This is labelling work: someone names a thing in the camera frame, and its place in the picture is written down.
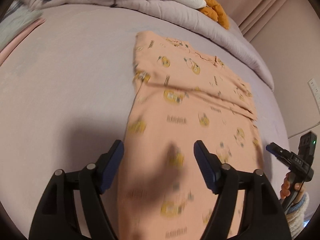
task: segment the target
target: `orange plush toy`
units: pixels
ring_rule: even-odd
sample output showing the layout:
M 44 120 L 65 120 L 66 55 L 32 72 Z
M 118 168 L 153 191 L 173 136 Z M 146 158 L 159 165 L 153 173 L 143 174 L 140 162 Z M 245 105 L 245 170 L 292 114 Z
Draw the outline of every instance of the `orange plush toy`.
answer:
M 216 0 L 205 1 L 207 6 L 198 10 L 228 30 L 230 28 L 229 20 L 222 6 Z

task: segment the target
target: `blue cuff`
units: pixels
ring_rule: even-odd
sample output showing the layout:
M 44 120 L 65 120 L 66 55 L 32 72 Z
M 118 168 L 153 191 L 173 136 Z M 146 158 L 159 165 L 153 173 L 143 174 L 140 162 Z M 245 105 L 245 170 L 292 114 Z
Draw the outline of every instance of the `blue cuff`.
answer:
M 297 204 L 289 208 L 288 214 L 291 214 L 297 211 L 299 208 L 301 208 L 305 201 L 306 201 L 306 194 L 303 195 L 302 199 Z

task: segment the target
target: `hand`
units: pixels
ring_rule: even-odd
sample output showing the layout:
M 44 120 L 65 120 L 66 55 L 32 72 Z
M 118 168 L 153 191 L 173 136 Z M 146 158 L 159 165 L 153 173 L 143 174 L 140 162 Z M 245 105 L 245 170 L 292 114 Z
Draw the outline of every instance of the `hand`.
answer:
M 290 196 L 290 190 L 289 188 L 291 187 L 290 182 L 288 181 L 288 176 L 289 173 L 287 173 L 285 179 L 284 179 L 284 183 L 281 186 L 281 191 L 280 191 L 280 195 L 281 195 L 281 199 L 285 199 L 286 197 Z M 297 183 L 294 187 L 295 190 L 300 190 L 302 183 Z M 295 200 L 293 201 L 293 204 L 297 204 L 300 202 L 300 200 L 302 199 L 304 193 L 306 191 L 306 186 L 303 184 L 299 194 L 297 195 L 297 197 L 295 198 Z

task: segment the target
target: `wall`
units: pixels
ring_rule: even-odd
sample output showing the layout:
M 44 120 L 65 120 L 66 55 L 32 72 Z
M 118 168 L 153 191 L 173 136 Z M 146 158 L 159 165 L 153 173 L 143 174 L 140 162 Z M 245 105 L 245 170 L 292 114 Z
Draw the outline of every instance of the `wall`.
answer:
M 251 41 L 267 63 L 275 81 L 275 97 L 288 135 L 320 120 L 308 86 L 315 78 L 320 85 L 320 20 L 308 0 L 287 0 Z M 312 129 L 320 136 L 320 126 Z M 300 135 L 289 140 L 297 152 Z M 314 179 L 307 183 L 310 205 L 306 216 L 320 203 L 320 145 L 316 149 Z

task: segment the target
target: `person's arm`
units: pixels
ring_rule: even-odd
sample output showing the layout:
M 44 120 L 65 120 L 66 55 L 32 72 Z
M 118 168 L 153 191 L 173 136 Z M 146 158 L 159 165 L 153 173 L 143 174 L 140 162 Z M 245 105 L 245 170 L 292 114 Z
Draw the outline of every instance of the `person's arm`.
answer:
M 289 173 L 286 175 L 284 179 L 284 183 L 282 184 L 280 195 L 282 199 L 290 196 L 290 182 L 288 181 Z M 288 221 L 288 225 L 290 228 L 292 239 L 296 238 L 297 235 L 303 230 L 304 224 L 304 213 L 309 205 L 309 195 L 306 192 L 306 187 L 301 184 L 297 183 L 295 185 L 296 190 L 300 190 L 299 194 L 293 201 L 293 206 L 289 209 L 286 218 Z

